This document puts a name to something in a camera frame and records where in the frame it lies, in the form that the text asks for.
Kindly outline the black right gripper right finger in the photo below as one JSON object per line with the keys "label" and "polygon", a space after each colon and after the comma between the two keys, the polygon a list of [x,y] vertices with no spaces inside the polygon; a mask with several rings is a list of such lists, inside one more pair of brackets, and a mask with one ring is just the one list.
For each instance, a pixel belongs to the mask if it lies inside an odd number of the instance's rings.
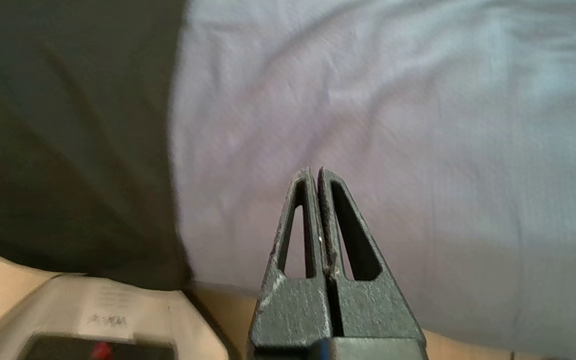
{"label": "black right gripper right finger", "polygon": [[426,338],[343,178],[318,171],[324,273],[335,330],[345,338]]}

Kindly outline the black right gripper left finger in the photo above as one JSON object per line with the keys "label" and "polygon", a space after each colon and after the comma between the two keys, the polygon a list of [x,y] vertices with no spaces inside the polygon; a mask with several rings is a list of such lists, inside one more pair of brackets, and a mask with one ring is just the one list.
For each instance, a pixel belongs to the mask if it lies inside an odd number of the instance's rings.
{"label": "black right gripper left finger", "polygon": [[[297,208],[302,210],[304,278],[291,278],[285,272]],[[332,334],[317,187],[311,169],[305,167],[290,179],[249,328],[248,348],[308,351]]]}

